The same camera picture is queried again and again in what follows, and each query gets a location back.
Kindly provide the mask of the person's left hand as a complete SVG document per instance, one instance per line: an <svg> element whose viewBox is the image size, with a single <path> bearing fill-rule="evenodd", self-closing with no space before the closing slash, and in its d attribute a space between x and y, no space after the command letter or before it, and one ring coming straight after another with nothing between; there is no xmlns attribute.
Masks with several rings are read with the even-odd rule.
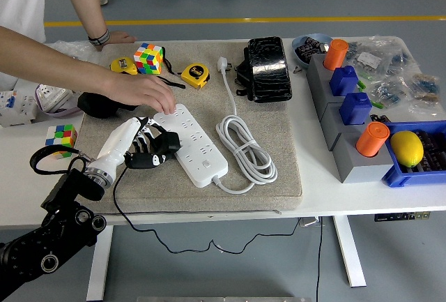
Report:
<svg viewBox="0 0 446 302"><path fill-rule="evenodd" d="M137 39L134 36L124 31L112 31L106 30L106 32L98 38L89 38L89 42L97 49L101 51L105 45L111 44L128 44L134 43Z"/></svg>

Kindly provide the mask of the person's right hand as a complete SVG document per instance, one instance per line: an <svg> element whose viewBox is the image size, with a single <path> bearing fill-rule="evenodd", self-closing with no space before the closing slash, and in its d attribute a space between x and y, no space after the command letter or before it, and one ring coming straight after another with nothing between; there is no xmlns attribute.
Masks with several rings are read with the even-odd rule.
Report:
<svg viewBox="0 0 446 302"><path fill-rule="evenodd" d="M114 74L107 80L102 94L126 105L148 105L165 114L171 114L176 108L171 88L152 75Z"/></svg>

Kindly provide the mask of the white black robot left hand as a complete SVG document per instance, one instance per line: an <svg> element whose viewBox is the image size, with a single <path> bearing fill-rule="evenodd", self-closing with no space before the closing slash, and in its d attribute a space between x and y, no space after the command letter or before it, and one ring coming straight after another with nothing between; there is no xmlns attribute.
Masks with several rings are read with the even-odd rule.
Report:
<svg viewBox="0 0 446 302"><path fill-rule="evenodd" d="M88 173L115 178L116 169L153 169L180 149L179 136L150 117L133 117L113 130Z"/></svg>

